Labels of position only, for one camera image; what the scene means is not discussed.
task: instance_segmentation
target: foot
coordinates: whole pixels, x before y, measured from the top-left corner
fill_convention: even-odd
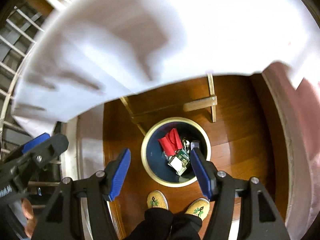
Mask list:
[[[199,198],[189,207],[186,214],[200,217],[202,221],[207,217],[210,209],[210,203],[205,198]]]
[[[159,190],[152,191],[147,198],[148,208],[164,208],[169,210],[167,200],[165,196]]]

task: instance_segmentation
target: white cloth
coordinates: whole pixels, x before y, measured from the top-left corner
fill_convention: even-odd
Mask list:
[[[320,58],[310,42],[319,28],[301,0],[75,0],[44,29],[12,107],[33,136],[104,102],[207,73],[250,75],[276,60],[300,73],[310,44]]]

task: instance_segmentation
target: finger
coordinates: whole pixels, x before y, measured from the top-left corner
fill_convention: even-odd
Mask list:
[[[30,201],[26,198],[22,200],[22,212],[27,219],[33,219],[33,210]]]

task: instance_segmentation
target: blue gripper pad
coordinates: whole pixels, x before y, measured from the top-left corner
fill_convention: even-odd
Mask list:
[[[217,182],[214,175],[216,167],[213,163],[205,160],[199,148],[192,149],[190,162],[197,177],[202,194],[212,201],[214,195],[218,193]]]
[[[107,173],[110,201],[113,201],[120,194],[120,190],[130,166],[130,161],[130,150],[124,149],[121,151],[118,158],[115,161],[109,162],[105,168],[105,172]]]
[[[21,150],[22,154],[27,153],[28,151],[30,151],[32,148],[36,147],[38,144],[44,142],[45,140],[49,139],[50,135],[47,133],[43,133],[41,135],[39,135],[38,137],[34,138],[31,141],[28,141],[23,149]]]

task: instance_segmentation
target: wooden floor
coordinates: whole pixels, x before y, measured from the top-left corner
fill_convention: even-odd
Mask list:
[[[211,143],[211,161],[218,170],[225,170],[239,179],[258,177],[272,197],[275,194],[275,172],[272,145],[263,111],[249,77],[214,77],[215,94],[218,98],[217,122],[211,123],[210,109],[183,112],[181,107],[159,111],[142,125],[148,130],[156,122],[167,117],[186,117],[201,125]],[[130,96],[134,113],[163,106],[185,103],[209,96],[207,78],[168,85],[140,95]],[[143,135],[131,122],[121,101],[105,104],[104,152],[106,162],[128,147],[132,161],[122,191],[118,197],[126,234],[144,219],[146,198],[152,190],[160,190],[168,200],[173,213],[183,212],[197,198],[202,197],[197,182],[182,188],[159,185],[145,172],[140,147]],[[236,199],[234,220],[239,219],[240,201]],[[204,220],[200,231],[204,235],[209,219]]]

